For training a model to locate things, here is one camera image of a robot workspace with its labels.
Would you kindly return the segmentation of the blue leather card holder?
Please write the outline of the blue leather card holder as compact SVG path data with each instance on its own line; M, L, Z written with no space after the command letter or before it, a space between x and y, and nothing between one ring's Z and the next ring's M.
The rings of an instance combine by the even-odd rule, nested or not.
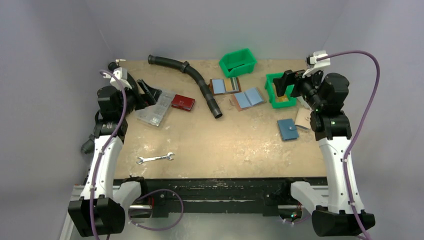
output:
M299 138L297 127L292 118L278 120L277 125L282 141L287 142Z

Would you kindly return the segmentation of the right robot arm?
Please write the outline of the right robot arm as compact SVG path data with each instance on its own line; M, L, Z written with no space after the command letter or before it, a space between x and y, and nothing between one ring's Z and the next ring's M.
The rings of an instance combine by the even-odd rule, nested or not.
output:
M311 108L310 128L319 144L326 168L328 196L323 197L306 181L290 186L291 196L311 215L319 237L355 236L366 238L366 230L376 224L365 210L358 193L349 150L353 143L351 124L342 110L349 94L349 81L339 73L324 75L319 70L304 76L304 70L285 71L274 78L277 95L292 86L291 97L301 97Z

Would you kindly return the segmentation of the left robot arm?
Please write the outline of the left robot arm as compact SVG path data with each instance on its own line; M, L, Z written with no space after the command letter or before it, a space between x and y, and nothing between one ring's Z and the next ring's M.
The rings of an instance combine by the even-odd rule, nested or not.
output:
M114 173L128 128L126 116L157 103L162 91L142 79L129 79L97 91L99 110L95 127L81 150L93 154L91 167L79 199L70 201L68 214L82 237L110 236L123 231L130 205L147 193L143 177L129 177L113 190Z

